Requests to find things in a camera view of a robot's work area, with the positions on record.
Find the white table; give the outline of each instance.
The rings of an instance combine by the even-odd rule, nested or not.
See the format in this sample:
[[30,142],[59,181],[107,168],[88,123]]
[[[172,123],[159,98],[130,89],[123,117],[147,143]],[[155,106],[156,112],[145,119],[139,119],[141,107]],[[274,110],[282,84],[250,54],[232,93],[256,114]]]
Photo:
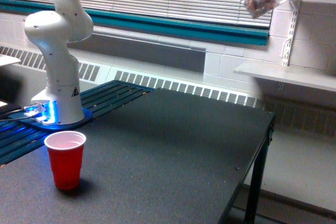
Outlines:
[[0,67],[10,64],[19,63],[20,60],[11,56],[0,54]]

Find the cup rim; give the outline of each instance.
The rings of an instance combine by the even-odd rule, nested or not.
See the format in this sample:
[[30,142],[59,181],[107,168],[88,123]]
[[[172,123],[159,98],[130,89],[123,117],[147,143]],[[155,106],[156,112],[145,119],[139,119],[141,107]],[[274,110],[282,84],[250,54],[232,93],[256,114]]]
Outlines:
[[[48,139],[50,139],[51,137],[55,136],[55,135],[62,135],[64,133],[75,133],[79,136],[81,136],[83,138],[83,142],[77,146],[74,146],[74,147],[70,147],[70,148],[57,148],[57,147],[53,147],[53,146],[50,146],[47,141]],[[53,134],[50,134],[49,136],[47,136],[45,139],[44,139],[44,144],[46,145],[47,148],[50,148],[52,150],[57,150],[57,151],[68,151],[68,150],[72,150],[72,149],[76,149],[76,148],[79,148],[81,147],[82,145],[84,145],[84,143],[86,142],[86,136],[83,134],[83,133],[80,133],[78,131],[59,131],[59,132],[55,132]]]

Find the cable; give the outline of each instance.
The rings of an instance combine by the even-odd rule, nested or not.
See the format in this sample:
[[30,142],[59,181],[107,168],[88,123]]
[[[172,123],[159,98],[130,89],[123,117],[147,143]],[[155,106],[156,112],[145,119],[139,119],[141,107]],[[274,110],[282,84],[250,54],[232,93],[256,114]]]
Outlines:
[[12,110],[12,111],[1,114],[0,118],[3,118],[5,116],[9,116],[9,115],[17,113],[17,112],[23,112],[23,111],[24,111],[24,109]]
[[23,120],[23,119],[28,119],[28,118],[35,118],[39,115],[31,115],[31,116],[25,116],[24,118],[14,118],[14,119],[2,119],[0,122],[12,122],[12,121],[18,121],[18,120]]

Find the warning label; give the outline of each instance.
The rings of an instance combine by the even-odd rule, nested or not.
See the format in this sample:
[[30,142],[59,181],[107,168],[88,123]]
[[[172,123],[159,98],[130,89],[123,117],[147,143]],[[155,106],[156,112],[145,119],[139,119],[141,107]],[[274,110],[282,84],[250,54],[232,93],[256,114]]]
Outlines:
[[75,87],[75,89],[74,89],[74,91],[73,91],[73,93],[72,93],[72,96],[71,96],[71,97],[75,97],[75,96],[77,96],[77,95],[79,95],[79,92],[78,92],[78,89],[77,89],[77,87]]

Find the table leg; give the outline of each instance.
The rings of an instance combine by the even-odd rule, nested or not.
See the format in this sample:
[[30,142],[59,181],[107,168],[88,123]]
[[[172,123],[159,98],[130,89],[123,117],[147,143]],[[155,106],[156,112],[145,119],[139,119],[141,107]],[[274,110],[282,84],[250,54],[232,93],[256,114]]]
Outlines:
[[269,141],[266,140],[254,161],[250,191],[247,200],[244,224],[253,224],[257,212],[258,199],[264,174]]

